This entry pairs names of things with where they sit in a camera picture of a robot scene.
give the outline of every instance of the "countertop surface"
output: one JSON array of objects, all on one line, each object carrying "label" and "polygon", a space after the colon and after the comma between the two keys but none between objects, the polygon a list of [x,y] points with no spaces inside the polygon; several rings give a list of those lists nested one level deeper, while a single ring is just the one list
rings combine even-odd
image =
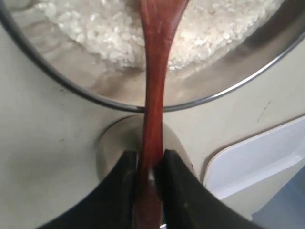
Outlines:
[{"label": "countertop surface", "polygon": [[[33,228],[98,184],[94,142],[130,114],[90,103],[41,72],[0,27],[0,227]],[[305,42],[216,101],[166,113],[198,177],[219,149],[305,112]]]}]

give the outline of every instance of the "stainless steel pot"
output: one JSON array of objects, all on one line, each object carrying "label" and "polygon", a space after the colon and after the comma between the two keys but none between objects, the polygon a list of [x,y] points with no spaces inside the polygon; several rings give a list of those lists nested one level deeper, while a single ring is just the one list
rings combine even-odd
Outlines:
[{"label": "stainless steel pot", "polygon": [[[54,46],[59,45],[61,49],[61,44],[67,40],[65,35],[48,24],[43,16],[34,16],[33,11],[28,10],[35,0],[5,2],[0,1],[3,25],[28,57],[50,77],[92,102],[123,111],[143,112],[145,77],[134,79],[118,75],[107,81],[107,85],[81,87],[79,79],[85,76],[90,81],[93,69],[96,71],[94,56],[77,44],[70,44],[73,48],[68,48],[60,60],[51,58],[46,53]],[[34,26],[37,20],[43,21],[44,26]],[[48,39],[56,37],[60,42],[35,42],[35,35],[42,32]],[[214,64],[200,71],[185,69],[189,75],[186,78],[167,77],[164,111],[203,104],[235,90],[279,61],[304,35],[305,1],[286,0],[268,23]],[[81,66],[75,64],[76,61],[81,62]]]}]

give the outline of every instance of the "uncooked rice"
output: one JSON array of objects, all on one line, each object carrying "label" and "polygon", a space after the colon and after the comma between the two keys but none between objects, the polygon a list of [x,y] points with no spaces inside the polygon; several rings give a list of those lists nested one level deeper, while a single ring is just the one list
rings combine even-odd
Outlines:
[{"label": "uncooked rice", "polygon": [[[283,1],[190,0],[174,39],[169,69],[218,59],[264,24]],[[102,60],[120,69],[145,69],[137,0],[41,0],[36,7]]]}]

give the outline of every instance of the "rice in water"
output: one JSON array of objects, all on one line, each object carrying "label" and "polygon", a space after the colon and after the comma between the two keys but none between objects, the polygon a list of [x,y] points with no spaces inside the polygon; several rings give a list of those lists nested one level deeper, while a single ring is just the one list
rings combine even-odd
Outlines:
[{"label": "rice in water", "polygon": [[[190,0],[169,69],[217,59],[265,23],[284,0]],[[61,31],[117,68],[145,69],[137,0],[42,0],[36,5]]]}]

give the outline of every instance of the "wooden spoon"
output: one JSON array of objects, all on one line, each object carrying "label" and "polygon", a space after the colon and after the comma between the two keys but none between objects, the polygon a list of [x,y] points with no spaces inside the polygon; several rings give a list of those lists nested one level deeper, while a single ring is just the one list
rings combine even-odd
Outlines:
[{"label": "wooden spoon", "polygon": [[162,201],[152,168],[163,158],[164,81],[172,42],[189,0],[140,0],[146,50],[146,102],[135,199],[137,229],[159,229]]}]

